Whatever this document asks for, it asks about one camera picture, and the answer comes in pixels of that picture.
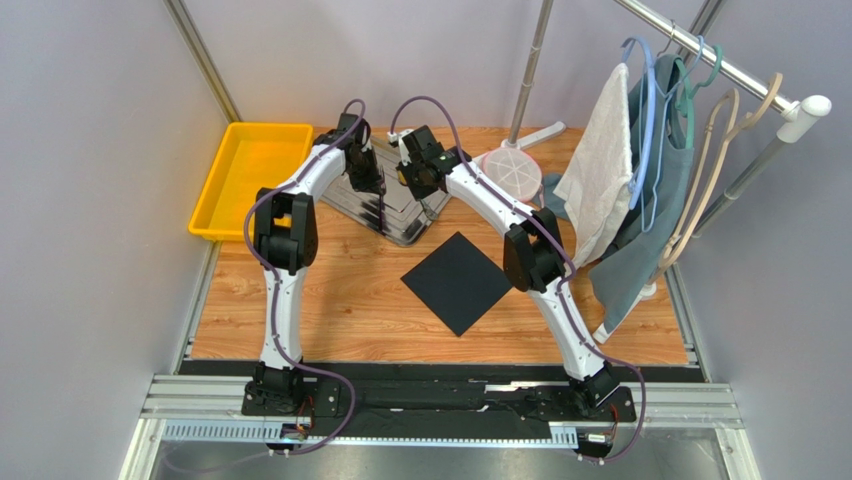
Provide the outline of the black paper napkin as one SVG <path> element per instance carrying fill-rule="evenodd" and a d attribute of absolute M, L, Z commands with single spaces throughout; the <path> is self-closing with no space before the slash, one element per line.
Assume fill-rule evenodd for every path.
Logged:
<path fill-rule="evenodd" d="M 457 337 L 464 335 L 511 289 L 502 269 L 460 232 L 401 280 Z"/>

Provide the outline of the purple iridescent fork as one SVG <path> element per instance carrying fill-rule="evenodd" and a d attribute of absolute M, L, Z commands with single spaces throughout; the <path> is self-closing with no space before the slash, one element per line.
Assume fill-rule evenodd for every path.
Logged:
<path fill-rule="evenodd" d="M 378 207 L 377 207 L 377 215 L 378 215 L 378 231 L 381 235 L 385 234 L 385 213 L 386 203 L 385 203 L 385 195 L 380 194 L 378 196 Z"/>

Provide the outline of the gold iridescent spoon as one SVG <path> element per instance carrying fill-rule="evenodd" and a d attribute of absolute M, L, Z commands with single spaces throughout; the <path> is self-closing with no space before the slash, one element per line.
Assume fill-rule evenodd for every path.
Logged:
<path fill-rule="evenodd" d="M 430 221 L 434 222 L 439 218 L 440 210 L 435 209 L 434 205 L 428 199 L 423 199 L 421 204 L 424 214 Z"/>

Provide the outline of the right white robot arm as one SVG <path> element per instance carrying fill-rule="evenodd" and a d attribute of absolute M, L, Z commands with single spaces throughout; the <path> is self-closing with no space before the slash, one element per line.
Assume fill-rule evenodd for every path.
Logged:
<path fill-rule="evenodd" d="M 576 268 L 555 214 L 512 197 L 460 147 L 444 147 L 427 126 L 390 132 L 387 138 L 400 155 L 398 176 L 416 199 L 442 191 L 463 201 L 502 236 L 507 279 L 532 299 L 556 340 L 571 381 L 569 406 L 583 417 L 607 411 L 620 384 L 572 298 L 569 281 Z"/>

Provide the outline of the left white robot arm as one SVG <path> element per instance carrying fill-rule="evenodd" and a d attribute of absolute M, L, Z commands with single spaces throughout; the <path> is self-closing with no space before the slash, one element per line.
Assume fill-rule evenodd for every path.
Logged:
<path fill-rule="evenodd" d="M 250 252 L 264 268 L 267 288 L 266 337 L 242 412 L 248 416 L 290 416 L 307 405 L 300 335 L 302 292 L 319 249 L 316 201 L 349 173 L 355 188 L 383 194 L 370 127 L 362 116 L 343 113 L 335 129 L 319 136 L 308 158 L 275 188 L 262 188 L 247 215 Z"/>

